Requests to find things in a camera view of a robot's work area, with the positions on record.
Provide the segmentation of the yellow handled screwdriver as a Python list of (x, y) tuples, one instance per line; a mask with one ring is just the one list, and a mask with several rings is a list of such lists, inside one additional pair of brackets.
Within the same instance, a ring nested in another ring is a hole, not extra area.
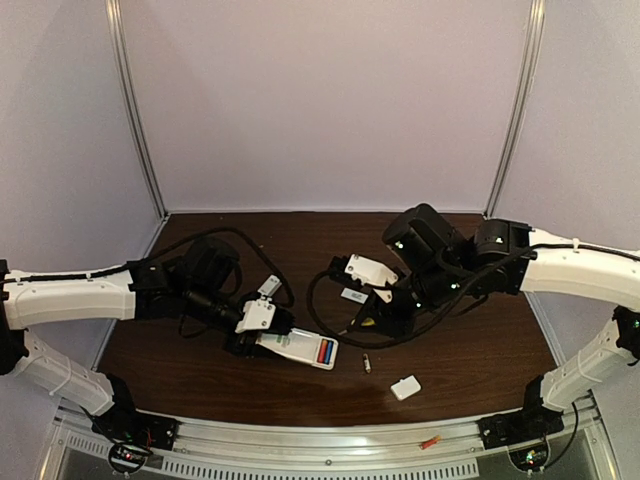
[(342, 330), (338, 332), (339, 335), (346, 335), (349, 333), (365, 333), (365, 332), (373, 332), (376, 327), (376, 322), (372, 318), (364, 318), (364, 319), (352, 319), (350, 323), (347, 324)]

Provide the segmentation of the white air conditioner remote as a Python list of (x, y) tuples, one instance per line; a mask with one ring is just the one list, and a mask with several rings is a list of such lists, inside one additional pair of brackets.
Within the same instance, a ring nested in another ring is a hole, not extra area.
[[(318, 351), (323, 339), (336, 343), (333, 362), (330, 365), (317, 362)], [(287, 335), (261, 333), (258, 344), (263, 349), (288, 360), (327, 371), (334, 369), (339, 348), (339, 343), (335, 339), (297, 328), (292, 329)]]

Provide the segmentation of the slim white remote control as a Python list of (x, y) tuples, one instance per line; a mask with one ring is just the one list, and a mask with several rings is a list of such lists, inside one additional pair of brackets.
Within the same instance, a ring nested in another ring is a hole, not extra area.
[(270, 275), (260, 286), (258, 292), (265, 297), (272, 297), (282, 286), (281, 280), (276, 275)]

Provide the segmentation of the small white battery cover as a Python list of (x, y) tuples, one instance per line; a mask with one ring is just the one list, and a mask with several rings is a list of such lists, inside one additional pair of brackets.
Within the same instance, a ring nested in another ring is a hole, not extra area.
[(414, 376), (402, 378), (391, 385), (390, 391), (398, 401), (404, 401), (422, 390), (419, 380)]

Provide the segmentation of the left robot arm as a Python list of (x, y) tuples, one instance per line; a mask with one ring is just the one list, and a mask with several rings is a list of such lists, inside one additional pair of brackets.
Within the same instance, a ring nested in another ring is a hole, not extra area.
[(53, 396), (75, 402), (93, 418), (133, 415), (126, 383), (96, 373), (48, 348), (34, 325), (78, 320), (118, 321), (191, 317), (235, 342), (252, 340), (274, 324), (274, 306), (260, 292), (239, 300), (224, 289), (242, 280), (240, 257), (207, 236), (182, 255), (159, 254), (104, 270), (35, 274), (1, 266), (1, 372), (23, 374)]

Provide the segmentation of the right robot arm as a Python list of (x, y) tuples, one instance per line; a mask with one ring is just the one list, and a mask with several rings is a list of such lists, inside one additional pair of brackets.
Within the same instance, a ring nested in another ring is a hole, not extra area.
[(396, 343), (423, 312), (445, 316), (465, 296), (557, 293), (611, 303), (603, 329), (562, 366), (534, 381), (528, 410), (562, 412), (624, 365), (639, 361), (639, 255), (565, 238), (526, 223), (482, 221), (464, 236), (428, 204), (396, 217), (382, 235), (406, 276), (353, 254), (342, 272), (372, 290), (360, 314)]

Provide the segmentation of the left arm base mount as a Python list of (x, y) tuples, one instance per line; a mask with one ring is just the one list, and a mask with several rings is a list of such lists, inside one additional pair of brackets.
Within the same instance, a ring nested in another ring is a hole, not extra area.
[(138, 411), (107, 412), (88, 418), (92, 431), (112, 444), (107, 453), (108, 464), (125, 477), (140, 471), (155, 450), (171, 451), (179, 427), (174, 418)]

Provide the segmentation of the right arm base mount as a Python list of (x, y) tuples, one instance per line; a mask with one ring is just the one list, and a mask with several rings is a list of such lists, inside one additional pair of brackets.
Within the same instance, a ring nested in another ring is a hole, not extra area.
[(551, 465), (548, 437), (564, 429), (560, 412), (531, 413), (524, 409), (483, 417), (477, 426), (485, 450), (506, 447), (512, 466), (529, 475)]

